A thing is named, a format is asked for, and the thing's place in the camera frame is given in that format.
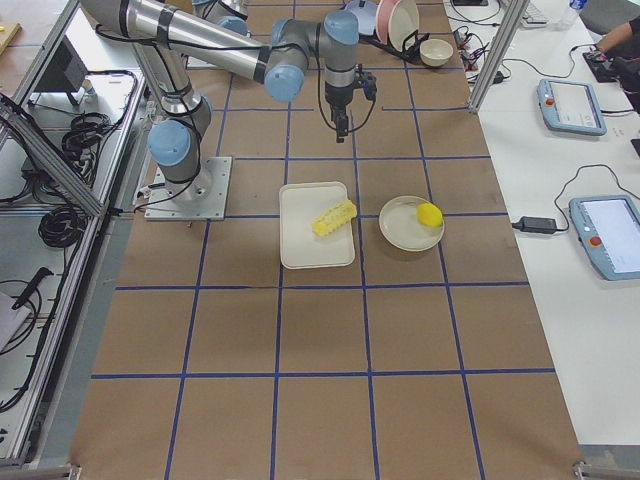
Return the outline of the person forearm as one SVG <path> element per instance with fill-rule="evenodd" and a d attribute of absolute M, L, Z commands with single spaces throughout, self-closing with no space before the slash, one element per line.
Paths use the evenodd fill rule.
<path fill-rule="evenodd" d="M 615 27 L 599 40 L 596 48 L 603 53 L 608 53 L 616 47 L 631 41 L 639 34 L 639 23 L 640 19 L 636 17 Z"/>

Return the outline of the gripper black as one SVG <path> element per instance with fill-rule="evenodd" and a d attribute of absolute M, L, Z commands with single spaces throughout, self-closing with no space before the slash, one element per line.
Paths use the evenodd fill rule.
<path fill-rule="evenodd" d="M 326 84 L 324 92 L 325 99 L 331 110 L 336 142 L 342 143 L 343 136 L 347 136 L 349 132 L 349 117 L 346 115 L 346 108 L 353 100 L 354 85 L 336 87 L 331 84 Z"/>

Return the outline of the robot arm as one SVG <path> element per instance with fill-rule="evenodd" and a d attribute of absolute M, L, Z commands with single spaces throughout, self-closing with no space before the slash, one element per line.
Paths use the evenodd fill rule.
<path fill-rule="evenodd" d="M 167 118 L 151 130 L 148 149 L 167 183 L 180 187 L 201 171 L 200 143 L 210 104 L 194 90 L 182 58 L 198 58 L 265 86 L 276 101 L 299 94 L 311 60 L 325 68 L 326 124 L 337 142 L 349 134 L 346 108 L 359 86 L 358 20 L 339 10 L 318 23 L 276 22 L 268 44 L 160 1 L 84 1 L 82 7 L 115 39 L 133 44 L 140 67 Z"/>
<path fill-rule="evenodd" d="M 193 13 L 242 36 L 249 35 L 248 2 L 245 0 L 193 0 Z"/>

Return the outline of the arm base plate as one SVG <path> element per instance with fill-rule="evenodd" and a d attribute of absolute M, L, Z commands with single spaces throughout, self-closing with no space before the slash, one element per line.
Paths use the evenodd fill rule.
<path fill-rule="evenodd" d="M 151 191 L 144 217 L 149 221 L 221 221 L 225 218 L 226 202 L 232 169 L 232 158 L 207 157 L 193 183 L 180 195 L 172 198 L 182 187 L 166 183 L 160 167 L 156 168 L 155 183 L 163 186 Z"/>

